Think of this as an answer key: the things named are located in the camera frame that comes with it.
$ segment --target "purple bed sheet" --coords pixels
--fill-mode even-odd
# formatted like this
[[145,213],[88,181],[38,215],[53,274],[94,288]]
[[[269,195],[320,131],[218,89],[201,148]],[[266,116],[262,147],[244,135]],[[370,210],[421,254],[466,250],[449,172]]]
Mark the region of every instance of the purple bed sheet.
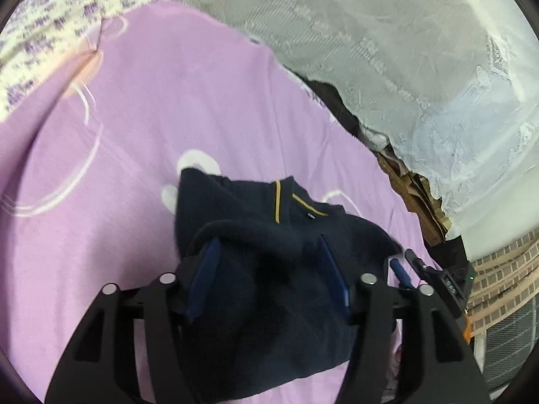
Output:
[[[37,397],[104,284],[138,287],[176,268],[187,166],[293,175],[434,264],[376,158],[267,47],[178,2],[143,6],[85,35],[0,123],[0,345]],[[144,354],[138,364],[151,400]],[[345,369],[242,401],[329,404]]]

